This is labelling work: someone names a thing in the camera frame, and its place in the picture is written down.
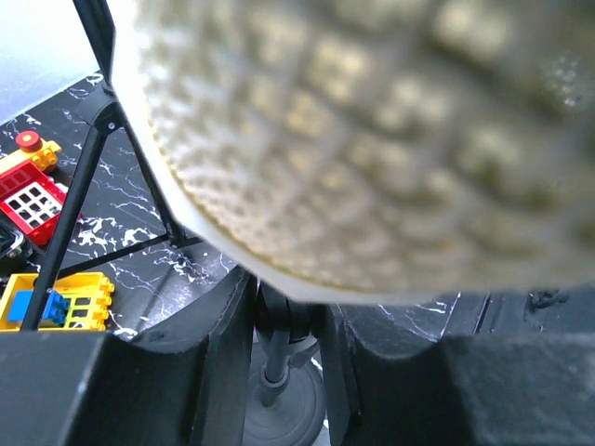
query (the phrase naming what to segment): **yellow toy block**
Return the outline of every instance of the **yellow toy block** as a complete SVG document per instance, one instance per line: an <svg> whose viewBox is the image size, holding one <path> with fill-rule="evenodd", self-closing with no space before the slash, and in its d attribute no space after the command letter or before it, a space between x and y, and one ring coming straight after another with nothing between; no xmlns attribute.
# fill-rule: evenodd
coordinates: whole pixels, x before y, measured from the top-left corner
<svg viewBox="0 0 595 446"><path fill-rule="evenodd" d="M32 130L21 132L15 138L19 149L0 159L0 173L31 160L42 172L49 173L58 162L56 153L62 147L55 141L46 141Z"/></svg>
<svg viewBox="0 0 595 446"><path fill-rule="evenodd" d="M0 333L17 332L20 325L8 321L8 312L18 291L32 290L38 274L12 274L0 300ZM63 327L40 328L40 332L70 330L104 331L108 306L115 286L102 272L81 272L60 279L54 290L70 301Z"/></svg>

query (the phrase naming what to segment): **blue building block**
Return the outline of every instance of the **blue building block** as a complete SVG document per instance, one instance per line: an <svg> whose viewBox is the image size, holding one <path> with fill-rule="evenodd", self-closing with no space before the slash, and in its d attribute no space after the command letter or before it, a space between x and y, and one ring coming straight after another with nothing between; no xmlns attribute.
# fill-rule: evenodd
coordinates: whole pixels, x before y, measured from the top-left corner
<svg viewBox="0 0 595 446"><path fill-rule="evenodd" d="M13 323L22 322L25 319L25 313L31 302L33 291L18 291L15 293L12 306L8 312L8 321ZM52 291L47 300L46 310L42 316L40 326L62 327L66 322L66 314L68 313L69 301Z"/></svg>

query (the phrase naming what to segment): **white textured pad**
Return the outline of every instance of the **white textured pad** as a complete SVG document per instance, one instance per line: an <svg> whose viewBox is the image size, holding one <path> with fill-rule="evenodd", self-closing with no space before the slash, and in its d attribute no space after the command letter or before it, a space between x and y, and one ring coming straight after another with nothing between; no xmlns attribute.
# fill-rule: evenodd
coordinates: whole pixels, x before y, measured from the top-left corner
<svg viewBox="0 0 595 446"><path fill-rule="evenodd" d="M164 159L260 262L382 294L593 277L582 2L137 3Z"/></svg>

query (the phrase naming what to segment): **red toy block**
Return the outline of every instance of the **red toy block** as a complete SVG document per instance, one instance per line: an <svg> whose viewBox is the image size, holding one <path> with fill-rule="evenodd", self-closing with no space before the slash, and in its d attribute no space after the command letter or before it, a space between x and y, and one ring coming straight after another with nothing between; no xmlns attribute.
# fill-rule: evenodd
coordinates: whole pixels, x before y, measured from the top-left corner
<svg viewBox="0 0 595 446"><path fill-rule="evenodd" d="M65 199L66 194L31 161L0 174L0 209L38 246L54 234Z"/></svg>

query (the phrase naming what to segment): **black round base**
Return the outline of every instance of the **black round base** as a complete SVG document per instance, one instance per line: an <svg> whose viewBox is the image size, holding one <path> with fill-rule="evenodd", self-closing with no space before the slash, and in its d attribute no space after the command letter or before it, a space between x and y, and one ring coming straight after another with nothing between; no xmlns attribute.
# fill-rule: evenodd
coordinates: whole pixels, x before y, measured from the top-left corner
<svg viewBox="0 0 595 446"><path fill-rule="evenodd" d="M244 446L311 446L323 427L324 384L308 362L291 369L287 389L271 407L260 402L258 380L267 359L258 343L252 346L245 412Z"/></svg>

